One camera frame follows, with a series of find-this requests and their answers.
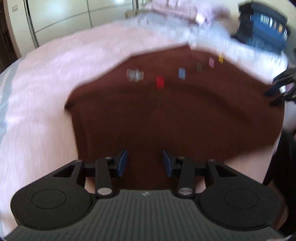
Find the white sliding wardrobe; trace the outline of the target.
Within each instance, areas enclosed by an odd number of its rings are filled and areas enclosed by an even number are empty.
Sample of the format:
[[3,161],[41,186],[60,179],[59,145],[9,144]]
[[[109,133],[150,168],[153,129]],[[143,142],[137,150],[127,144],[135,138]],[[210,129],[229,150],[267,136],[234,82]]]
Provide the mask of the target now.
[[23,56],[53,39],[123,19],[137,1],[4,1],[4,9]]

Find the blue storage bag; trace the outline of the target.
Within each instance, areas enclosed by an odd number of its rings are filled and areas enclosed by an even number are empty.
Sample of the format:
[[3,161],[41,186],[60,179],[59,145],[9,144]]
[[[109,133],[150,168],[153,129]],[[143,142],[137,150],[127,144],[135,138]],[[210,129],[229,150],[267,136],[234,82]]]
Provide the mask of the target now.
[[280,55],[287,45],[287,18],[275,9],[255,1],[238,6],[239,27],[232,37],[262,51]]

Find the pink and grey bedspread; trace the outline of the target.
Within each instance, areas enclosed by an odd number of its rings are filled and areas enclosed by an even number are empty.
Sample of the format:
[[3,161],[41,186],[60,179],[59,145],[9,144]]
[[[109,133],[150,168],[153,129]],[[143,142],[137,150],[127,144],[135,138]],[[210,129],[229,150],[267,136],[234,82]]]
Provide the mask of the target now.
[[201,28],[156,13],[83,30],[55,39],[15,61],[1,73],[1,236],[16,228],[13,195],[25,185],[77,158],[70,92],[132,54],[189,44],[223,54],[244,71],[269,83],[289,59],[231,38],[236,25],[216,21]]

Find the pink folded garment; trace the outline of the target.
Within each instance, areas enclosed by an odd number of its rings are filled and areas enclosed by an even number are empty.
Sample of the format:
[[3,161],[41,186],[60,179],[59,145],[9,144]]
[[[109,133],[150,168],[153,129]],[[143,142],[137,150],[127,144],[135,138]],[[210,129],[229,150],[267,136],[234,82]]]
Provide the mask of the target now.
[[212,1],[150,1],[144,9],[192,21],[200,26],[231,16],[229,8]]

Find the maroon knit cardigan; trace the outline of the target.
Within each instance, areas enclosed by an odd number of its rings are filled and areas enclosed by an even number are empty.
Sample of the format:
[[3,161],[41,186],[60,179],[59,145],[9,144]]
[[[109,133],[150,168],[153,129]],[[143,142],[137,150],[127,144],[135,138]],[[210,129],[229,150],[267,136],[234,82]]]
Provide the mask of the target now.
[[[228,161],[275,144],[284,104],[267,84],[188,46],[129,57],[69,95],[78,156],[90,163],[128,152],[117,189],[174,189],[163,150],[198,163]],[[203,64],[203,71],[197,71]]]

